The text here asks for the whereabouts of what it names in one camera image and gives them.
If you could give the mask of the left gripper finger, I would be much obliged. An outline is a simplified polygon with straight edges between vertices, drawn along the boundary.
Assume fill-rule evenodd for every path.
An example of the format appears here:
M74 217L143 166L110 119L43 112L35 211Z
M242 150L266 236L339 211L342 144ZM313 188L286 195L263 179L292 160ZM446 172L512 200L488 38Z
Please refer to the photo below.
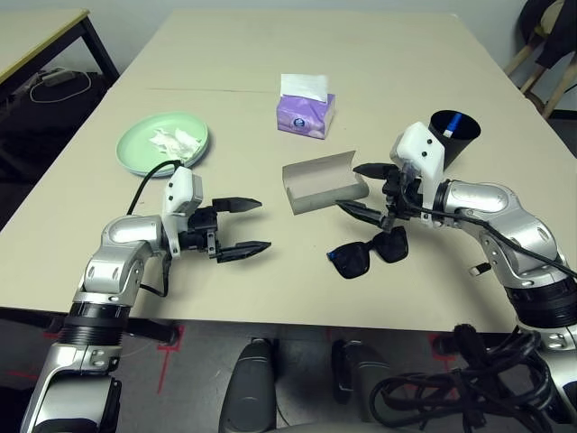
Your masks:
M263 252L270 247L270 242L242 242L234 246L221 248L216 254L218 263L243 260Z
M214 198L212 207L215 212L241 213L260 207L261 202L253 198Z

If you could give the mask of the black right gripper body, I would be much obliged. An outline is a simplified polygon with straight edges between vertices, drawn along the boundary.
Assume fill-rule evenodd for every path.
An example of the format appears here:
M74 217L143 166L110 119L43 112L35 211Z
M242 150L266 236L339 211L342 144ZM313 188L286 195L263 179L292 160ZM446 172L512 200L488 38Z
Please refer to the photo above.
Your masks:
M420 218L423 199L419 192L421 179L409 179L398 167L389 167L382 193L385 195L386 212L382 217L383 228L393 228L397 219Z

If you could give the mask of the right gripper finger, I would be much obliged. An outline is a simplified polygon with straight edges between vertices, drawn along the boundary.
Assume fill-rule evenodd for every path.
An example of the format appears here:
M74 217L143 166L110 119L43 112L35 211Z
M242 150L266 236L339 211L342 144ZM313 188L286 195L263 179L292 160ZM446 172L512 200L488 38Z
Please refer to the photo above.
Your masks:
M357 201L336 201L335 204L347 215L371 224L373 226L384 226L386 217L381 211L367 207Z
M391 163L364 163L353 168L353 172L370 179L386 179L398 167Z

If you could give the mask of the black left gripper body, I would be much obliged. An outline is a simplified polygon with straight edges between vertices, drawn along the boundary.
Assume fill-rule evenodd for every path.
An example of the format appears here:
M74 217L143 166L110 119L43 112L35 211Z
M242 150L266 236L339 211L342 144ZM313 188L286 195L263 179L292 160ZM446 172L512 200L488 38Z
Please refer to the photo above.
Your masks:
M220 244L216 237L217 212L213 207L197 209L187 221L187 228L179 233L179 246L183 251L197 250L218 260Z

